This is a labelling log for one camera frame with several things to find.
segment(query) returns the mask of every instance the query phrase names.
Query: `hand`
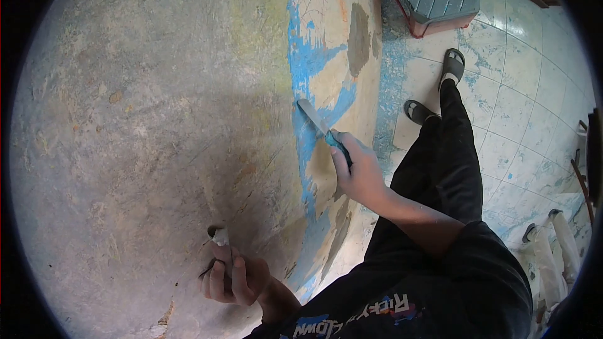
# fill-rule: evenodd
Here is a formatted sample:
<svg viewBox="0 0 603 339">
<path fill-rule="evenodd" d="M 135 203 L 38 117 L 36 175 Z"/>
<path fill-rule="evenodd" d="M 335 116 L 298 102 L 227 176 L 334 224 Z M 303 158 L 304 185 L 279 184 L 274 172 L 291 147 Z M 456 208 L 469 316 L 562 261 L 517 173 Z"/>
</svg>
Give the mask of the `hand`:
<svg viewBox="0 0 603 339">
<path fill-rule="evenodd" d="M 337 184 L 343 192 L 361 205 L 375 211 L 377 205 L 386 196 L 383 172 L 377 161 L 377 155 L 349 132 L 331 130 L 335 139 L 343 143 L 350 153 L 352 165 L 347 166 L 343 152 L 331 146 L 331 157 L 337 172 Z"/>
<path fill-rule="evenodd" d="M 199 277 L 203 296 L 225 304 L 252 305 L 274 280 L 268 264 L 260 258 L 249 259 L 232 247 L 232 278 L 224 274 L 221 249 L 210 242 L 216 261 L 212 269 Z"/>
</svg>

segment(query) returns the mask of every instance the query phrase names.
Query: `black t-shirt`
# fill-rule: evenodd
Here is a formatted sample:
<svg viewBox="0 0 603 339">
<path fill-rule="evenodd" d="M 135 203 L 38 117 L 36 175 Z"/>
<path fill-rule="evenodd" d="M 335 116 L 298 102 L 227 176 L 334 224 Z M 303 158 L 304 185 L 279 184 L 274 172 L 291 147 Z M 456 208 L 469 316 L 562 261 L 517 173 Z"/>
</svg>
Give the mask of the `black t-shirt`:
<svg viewBox="0 0 603 339">
<path fill-rule="evenodd" d="M 393 252 L 365 261 L 290 318 L 247 338 L 526 338 L 532 297 L 515 257 L 486 223 L 446 255 Z"/>
</svg>

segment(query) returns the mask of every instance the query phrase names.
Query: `metal blade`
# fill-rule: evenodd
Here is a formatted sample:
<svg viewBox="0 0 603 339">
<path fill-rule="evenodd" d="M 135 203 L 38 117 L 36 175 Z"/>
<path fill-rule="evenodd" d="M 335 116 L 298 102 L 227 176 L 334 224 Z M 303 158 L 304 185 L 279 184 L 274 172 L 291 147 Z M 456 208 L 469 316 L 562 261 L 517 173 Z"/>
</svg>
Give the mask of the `metal blade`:
<svg viewBox="0 0 603 339">
<path fill-rule="evenodd" d="M 329 132 L 329 127 L 324 122 L 324 119 L 320 117 L 318 112 L 314 109 L 310 101 L 306 99 L 299 99 L 297 101 L 297 105 L 306 113 L 307 117 L 310 118 L 312 122 L 318 127 L 323 134 L 327 134 Z"/>
</svg>

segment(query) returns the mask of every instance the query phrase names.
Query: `left hand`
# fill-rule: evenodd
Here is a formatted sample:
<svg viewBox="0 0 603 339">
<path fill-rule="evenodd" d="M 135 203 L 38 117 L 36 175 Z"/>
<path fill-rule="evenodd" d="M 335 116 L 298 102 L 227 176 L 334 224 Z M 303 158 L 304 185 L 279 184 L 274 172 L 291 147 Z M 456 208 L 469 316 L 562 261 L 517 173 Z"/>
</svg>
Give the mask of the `left hand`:
<svg viewBox="0 0 603 339">
<path fill-rule="evenodd" d="M 233 268 L 230 278 L 224 272 L 220 247 L 213 241 L 210 245 L 216 262 L 211 271 L 199 278 L 203 296 L 225 304 L 252 305 L 273 280 L 266 261 L 261 258 L 249 259 L 232 247 Z"/>
</svg>

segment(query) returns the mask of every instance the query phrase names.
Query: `scraper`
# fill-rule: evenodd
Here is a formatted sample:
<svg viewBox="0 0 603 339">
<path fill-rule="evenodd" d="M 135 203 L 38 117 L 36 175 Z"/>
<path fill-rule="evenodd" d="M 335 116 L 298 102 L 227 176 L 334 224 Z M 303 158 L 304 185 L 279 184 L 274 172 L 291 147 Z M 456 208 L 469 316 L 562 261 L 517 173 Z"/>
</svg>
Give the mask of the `scraper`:
<svg viewBox="0 0 603 339">
<path fill-rule="evenodd" d="M 345 149 L 343 144 L 341 144 L 333 137 L 333 133 L 331 133 L 331 130 L 324 122 L 322 117 L 320 117 L 316 109 L 314 109 L 310 101 L 306 99 L 299 99 L 297 101 L 297 105 L 304 113 L 306 113 L 306 116 L 310 118 L 310 120 L 314 122 L 316 127 L 318 127 L 318 129 L 324 134 L 324 141 L 326 141 L 329 146 L 337 147 L 343 152 L 345 160 L 347 161 L 347 167 L 351 167 L 350 153 L 347 151 L 347 149 Z"/>
</svg>

